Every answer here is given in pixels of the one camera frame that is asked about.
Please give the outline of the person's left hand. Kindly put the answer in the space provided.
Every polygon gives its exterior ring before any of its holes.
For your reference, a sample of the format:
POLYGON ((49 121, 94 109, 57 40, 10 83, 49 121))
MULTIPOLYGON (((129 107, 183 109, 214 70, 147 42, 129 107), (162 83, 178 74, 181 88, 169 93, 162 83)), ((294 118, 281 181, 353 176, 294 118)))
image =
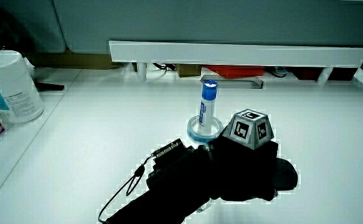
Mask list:
POLYGON ((215 168, 215 198, 272 200, 278 144, 267 115, 243 110, 233 115, 220 135, 209 141, 215 168))

